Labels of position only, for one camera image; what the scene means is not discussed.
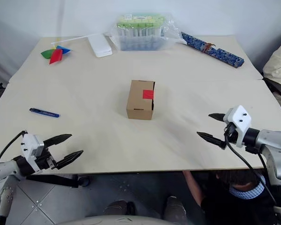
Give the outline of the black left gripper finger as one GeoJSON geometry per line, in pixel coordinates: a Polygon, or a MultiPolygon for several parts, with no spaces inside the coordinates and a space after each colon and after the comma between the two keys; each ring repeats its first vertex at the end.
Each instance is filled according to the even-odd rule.
{"type": "Polygon", "coordinates": [[[83,150],[73,152],[67,156],[65,156],[62,160],[58,162],[53,162],[52,169],[61,169],[70,163],[74,162],[81,154],[83,153],[83,150]]]}
{"type": "Polygon", "coordinates": [[[71,136],[72,136],[72,134],[61,134],[61,135],[57,135],[52,138],[49,138],[44,141],[44,147],[49,148],[52,145],[60,144],[60,143],[64,142],[65,140],[67,140],[68,138],[70,138],[71,136]]]}

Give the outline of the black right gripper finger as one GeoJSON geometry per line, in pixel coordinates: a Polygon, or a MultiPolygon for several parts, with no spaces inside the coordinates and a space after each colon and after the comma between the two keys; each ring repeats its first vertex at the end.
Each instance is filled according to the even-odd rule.
{"type": "Polygon", "coordinates": [[[218,120],[218,121],[224,121],[225,114],[223,114],[223,113],[211,113],[208,116],[215,119],[215,120],[218,120]]]}
{"type": "Polygon", "coordinates": [[[218,147],[220,147],[221,149],[225,149],[226,148],[226,143],[225,141],[222,141],[218,138],[213,137],[211,134],[208,133],[204,133],[204,132],[197,132],[197,134],[204,139],[205,141],[214,144],[218,147]]]}

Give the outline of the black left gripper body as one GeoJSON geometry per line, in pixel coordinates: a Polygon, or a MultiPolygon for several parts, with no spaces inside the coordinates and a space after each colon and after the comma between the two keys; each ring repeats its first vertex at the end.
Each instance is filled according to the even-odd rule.
{"type": "Polygon", "coordinates": [[[36,156],[35,162],[40,170],[46,170],[48,168],[54,169],[57,164],[56,160],[49,152],[48,147],[44,148],[39,156],[36,156]]]}

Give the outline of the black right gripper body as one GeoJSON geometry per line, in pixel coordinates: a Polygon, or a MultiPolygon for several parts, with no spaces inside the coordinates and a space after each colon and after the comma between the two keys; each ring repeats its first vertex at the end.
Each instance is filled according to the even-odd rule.
{"type": "Polygon", "coordinates": [[[224,130],[224,141],[225,144],[228,143],[236,144],[238,138],[238,132],[236,131],[236,126],[234,123],[228,123],[224,130]]]}

